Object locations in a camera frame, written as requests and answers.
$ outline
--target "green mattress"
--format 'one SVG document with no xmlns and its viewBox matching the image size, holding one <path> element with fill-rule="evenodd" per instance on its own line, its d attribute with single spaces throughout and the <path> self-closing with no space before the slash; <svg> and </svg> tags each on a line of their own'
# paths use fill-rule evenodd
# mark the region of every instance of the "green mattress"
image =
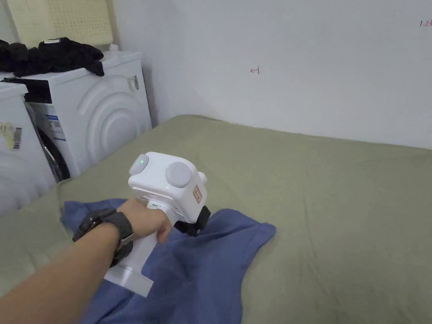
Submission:
<svg viewBox="0 0 432 324">
<path fill-rule="evenodd" d="M 431 151 L 197 116 L 171 119 L 0 219 L 0 293 L 70 244 L 65 200 L 132 197 L 129 167 L 148 151 L 204 172 L 212 212 L 277 227 L 243 280 L 243 323 L 431 322 Z"/>
</svg>

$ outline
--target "red label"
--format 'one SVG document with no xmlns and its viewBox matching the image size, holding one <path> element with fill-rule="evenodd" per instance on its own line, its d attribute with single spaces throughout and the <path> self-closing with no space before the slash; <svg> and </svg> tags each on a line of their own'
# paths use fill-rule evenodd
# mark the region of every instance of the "red label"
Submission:
<svg viewBox="0 0 432 324">
<path fill-rule="evenodd" d="M 194 189 L 194 196 L 195 196 L 195 199 L 197 200 L 197 203 L 200 203 L 201 202 L 201 198 L 203 196 L 201 195 L 201 191 L 198 188 L 198 186 L 196 186 L 195 189 Z"/>
</svg>

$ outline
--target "white handheld device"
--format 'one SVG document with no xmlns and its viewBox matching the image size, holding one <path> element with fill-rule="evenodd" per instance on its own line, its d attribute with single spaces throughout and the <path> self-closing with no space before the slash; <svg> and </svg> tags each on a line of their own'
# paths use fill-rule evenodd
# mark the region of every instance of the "white handheld device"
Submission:
<svg viewBox="0 0 432 324">
<path fill-rule="evenodd" d="M 205 227 L 210 211 L 205 206 L 207 178 L 188 160 L 148 152 L 129 170 L 129 185 L 148 201 L 147 208 L 161 209 L 172 225 L 191 236 Z M 132 252 L 108 270 L 105 279 L 147 297 L 153 281 L 141 274 L 157 243 L 156 233 L 133 242 Z"/>
</svg>

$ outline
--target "label sticker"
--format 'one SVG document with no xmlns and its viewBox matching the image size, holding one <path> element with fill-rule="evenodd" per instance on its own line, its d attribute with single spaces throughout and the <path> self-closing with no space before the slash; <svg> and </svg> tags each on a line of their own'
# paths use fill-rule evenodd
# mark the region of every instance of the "label sticker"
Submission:
<svg viewBox="0 0 432 324">
<path fill-rule="evenodd" d="M 198 186 L 196 186 L 195 189 L 194 189 L 194 196 L 195 196 L 195 199 L 197 200 L 197 203 L 200 203 L 201 202 L 201 198 L 203 196 L 201 195 L 201 191 L 198 188 Z"/>
<path fill-rule="evenodd" d="M 135 90 L 138 90 L 140 88 L 140 85 L 138 83 L 138 77 L 136 75 L 128 78 L 127 84 L 129 86 L 130 92 L 134 92 Z"/>
<path fill-rule="evenodd" d="M 61 124 L 60 121 L 58 120 L 58 117 L 55 115 L 45 115 L 45 116 L 47 117 L 48 122 L 50 123 L 50 130 L 53 139 L 66 141 L 66 138 L 64 137 L 64 133 L 63 133 L 63 128 L 61 128 Z"/>
<path fill-rule="evenodd" d="M 56 43 L 60 43 L 60 39 L 47 39 L 46 41 L 44 41 L 45 44 L 56 44 Z"/>
<path fill-rule="evenodd" d="M 0 134 L 5 139 L 8 149 L 21 147 L 22 128 L 15 127 L 12 123 L 0 123 Z"/>
</svg>

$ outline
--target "blue t-shirt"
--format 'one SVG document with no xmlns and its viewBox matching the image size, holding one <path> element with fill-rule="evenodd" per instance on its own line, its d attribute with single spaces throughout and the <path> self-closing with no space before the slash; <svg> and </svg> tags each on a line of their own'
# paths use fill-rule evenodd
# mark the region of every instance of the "blue t-shirt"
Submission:
<svg viewBox="0 0 432 324">
<path fill-rule="evenodd" d="M 65 203 L 61 221 L 76 230 L 89 210 L 124 200 Z M 276 228 L 235 210 L 220 210 L 198 237 L 173 229 L 157 244 L 142 274 L 154 281 L 147 298 L 103 281 L 82 323 L 240 323 L 241 282 L 258 249 Z"/>
</svg>

